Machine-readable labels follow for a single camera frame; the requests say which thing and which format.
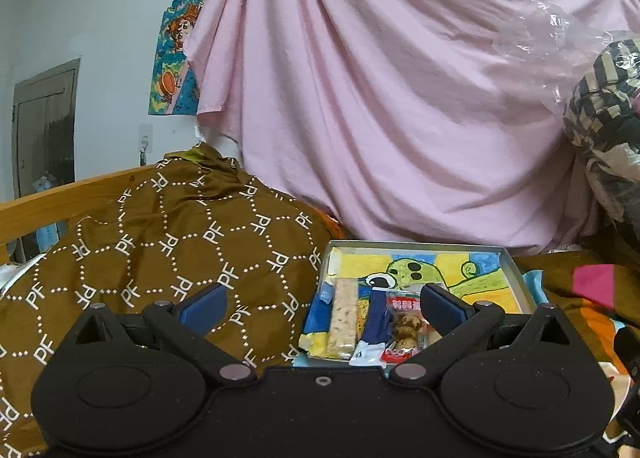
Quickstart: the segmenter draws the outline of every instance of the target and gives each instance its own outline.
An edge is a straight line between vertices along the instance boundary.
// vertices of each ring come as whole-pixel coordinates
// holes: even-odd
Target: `door frame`
[[[24,90],[29,88],[32,84],[37,82],[41,82],[46,80],[47,78],[51,78],[52,76],[62,75],[63,73],[73,72],[76,74],[74,76],[74,85],[71,89],[71,114],[74,118],[74,133],[76,129],[76,90],[78,89],[78,73],[80,70],[80,59],[70,60],[69,62],[65,62],[65,64],[60,64],[55,68],[47,70],[39,75],[32,76],[27,80],[22,82],[18,82],[14,88],[14,107],[12,110],[11,116],[11,160],[12,160],[12,173],[14,177],[14,198],[18,199],[20,197],[20,186],[18,183],[18,127],[17,127],[17,114],[18,107],[20,104],[28,101],[21,101],[21,96],[24,93]]]

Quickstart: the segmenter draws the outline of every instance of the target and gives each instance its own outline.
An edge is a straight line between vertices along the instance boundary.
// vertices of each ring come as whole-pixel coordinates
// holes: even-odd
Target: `pink fabric patch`
[[[613,308],[613,264],[587,264],[574,270],[574,293]]]

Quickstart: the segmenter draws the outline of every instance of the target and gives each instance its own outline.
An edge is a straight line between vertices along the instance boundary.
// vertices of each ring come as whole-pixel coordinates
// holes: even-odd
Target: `open box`
[[[505,248],[479,245],[331,241],[321,268],[318,292],[335,279],[357,279],[373,290],[419,293],[425,283],[439,282],[469,304],[490,300],[507,313],[532,313],[535,303]],[[345,361],[326,358],[344,364]]]

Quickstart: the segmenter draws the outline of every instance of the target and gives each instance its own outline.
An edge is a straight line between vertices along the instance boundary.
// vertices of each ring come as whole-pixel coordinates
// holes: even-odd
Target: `bedding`
[[[492,49],[529,1],[206,0],[184,47],[198,118],[361,239],[571,242],[595,225],[584,167]],[[640,0],[545,1],[640,30]]]
[[[139,185],[79,218],[0,299],[0,456],[46,448],[31,388],[90,303],[135,313],[218,283],[227,309],[208,340],[258,371],[298,354],[321,257],[339,226],[204,143],[140,174]]]

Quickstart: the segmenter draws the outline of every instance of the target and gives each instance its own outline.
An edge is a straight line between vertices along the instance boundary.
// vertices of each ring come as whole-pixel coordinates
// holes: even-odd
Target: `brown blanket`
[[[335,225],[206,144],[142,180],[81,218],[0,300],[0,456],[46,448],[31,388],[90,303],[135,313],[217,282],[230,300],[210,341],[258,370],[297,355]]]

